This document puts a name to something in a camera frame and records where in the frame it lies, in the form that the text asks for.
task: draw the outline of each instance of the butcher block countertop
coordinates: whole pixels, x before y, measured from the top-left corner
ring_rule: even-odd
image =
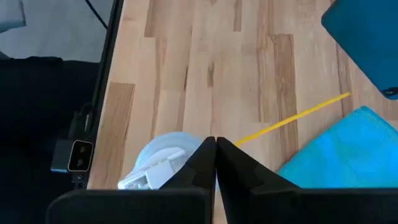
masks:
[[[115,189],[155,136],[237,141],[347,91],[352,96],[244,143],[278,170],[368,105],[398,126],[378,92],[321,25],[330,0],[124,0],[89,188]],[[225,222],[219,194],[215,221]]]

